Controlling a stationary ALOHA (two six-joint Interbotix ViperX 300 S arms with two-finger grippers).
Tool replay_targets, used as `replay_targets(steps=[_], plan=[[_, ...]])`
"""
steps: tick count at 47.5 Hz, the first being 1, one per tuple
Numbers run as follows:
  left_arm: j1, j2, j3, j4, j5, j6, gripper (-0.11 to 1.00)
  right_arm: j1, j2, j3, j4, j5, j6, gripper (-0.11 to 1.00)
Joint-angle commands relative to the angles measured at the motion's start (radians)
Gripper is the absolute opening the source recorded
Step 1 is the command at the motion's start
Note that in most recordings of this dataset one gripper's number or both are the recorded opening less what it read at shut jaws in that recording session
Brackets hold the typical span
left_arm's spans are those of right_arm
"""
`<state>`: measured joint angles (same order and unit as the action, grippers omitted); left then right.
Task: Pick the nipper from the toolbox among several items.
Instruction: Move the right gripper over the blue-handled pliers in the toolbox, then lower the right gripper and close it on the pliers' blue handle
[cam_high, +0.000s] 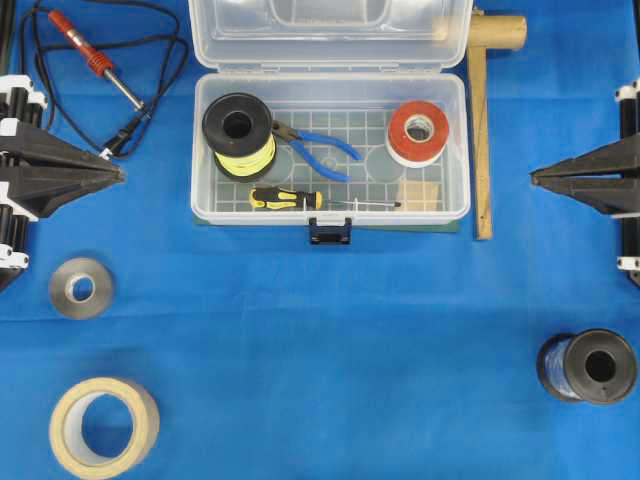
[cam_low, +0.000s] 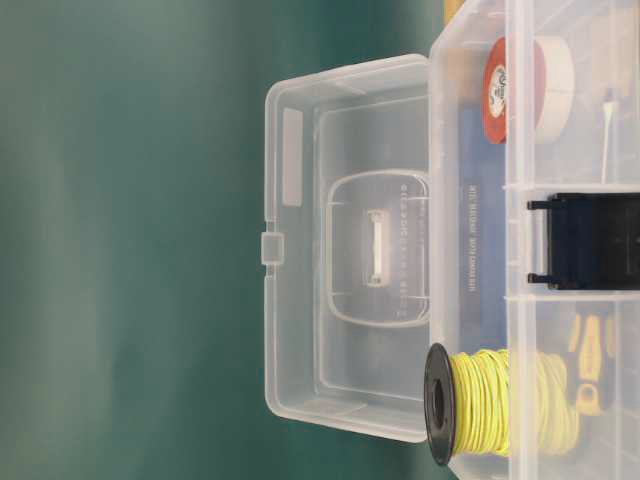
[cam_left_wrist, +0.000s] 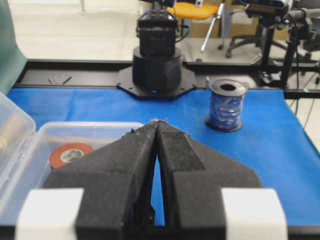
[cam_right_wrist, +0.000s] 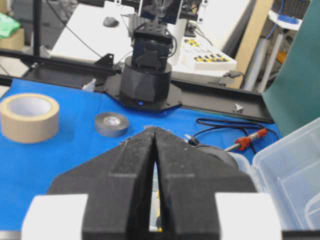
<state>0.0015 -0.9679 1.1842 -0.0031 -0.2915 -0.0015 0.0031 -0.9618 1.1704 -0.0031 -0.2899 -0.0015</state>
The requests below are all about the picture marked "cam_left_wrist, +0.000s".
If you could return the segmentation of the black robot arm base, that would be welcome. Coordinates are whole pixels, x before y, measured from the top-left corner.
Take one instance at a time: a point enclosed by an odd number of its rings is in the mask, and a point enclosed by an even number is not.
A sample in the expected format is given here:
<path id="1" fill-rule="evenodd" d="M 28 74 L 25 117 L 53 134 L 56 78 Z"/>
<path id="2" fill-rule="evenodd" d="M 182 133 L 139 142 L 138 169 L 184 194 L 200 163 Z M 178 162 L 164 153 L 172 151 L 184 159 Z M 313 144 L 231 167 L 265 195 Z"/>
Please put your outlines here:
<path id="1" fill-rule="evenodd" d="M 176 47 L 177 18 L 168 7 L 175 0 L 152 0 L 137 20 L 139 46 L 133 50 L 132 66 L 118 72 L 117 87 L 139 98 L 174 98 L 197 87 L 195 73 L 183 67 Z"/>

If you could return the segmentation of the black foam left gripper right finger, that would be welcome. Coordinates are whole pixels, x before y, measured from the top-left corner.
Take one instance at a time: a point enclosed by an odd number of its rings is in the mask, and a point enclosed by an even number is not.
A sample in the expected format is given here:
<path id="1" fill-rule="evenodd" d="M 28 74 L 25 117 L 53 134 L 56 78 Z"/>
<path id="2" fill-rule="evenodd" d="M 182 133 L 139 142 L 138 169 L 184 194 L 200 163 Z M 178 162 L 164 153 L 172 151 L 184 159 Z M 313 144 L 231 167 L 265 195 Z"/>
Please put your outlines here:
<path id="1" fill-rule="evenodd" d="M 167 240 L 285 240 L 276 191 L 254 169 L 157 123 Z"/>

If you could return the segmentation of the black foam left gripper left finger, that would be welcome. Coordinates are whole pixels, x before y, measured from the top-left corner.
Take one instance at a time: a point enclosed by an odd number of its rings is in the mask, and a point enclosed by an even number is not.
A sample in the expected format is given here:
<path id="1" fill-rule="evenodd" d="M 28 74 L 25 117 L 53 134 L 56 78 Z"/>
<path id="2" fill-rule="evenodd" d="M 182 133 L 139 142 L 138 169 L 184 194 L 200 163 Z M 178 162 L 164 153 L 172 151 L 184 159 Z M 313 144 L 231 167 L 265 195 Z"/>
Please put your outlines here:
<path id="1" fill-rule="evenodd" d="M 32 190 L 17 240 L 124 240 L 150 221 L 157 123 L 148 123 L 72 163 Z"/>

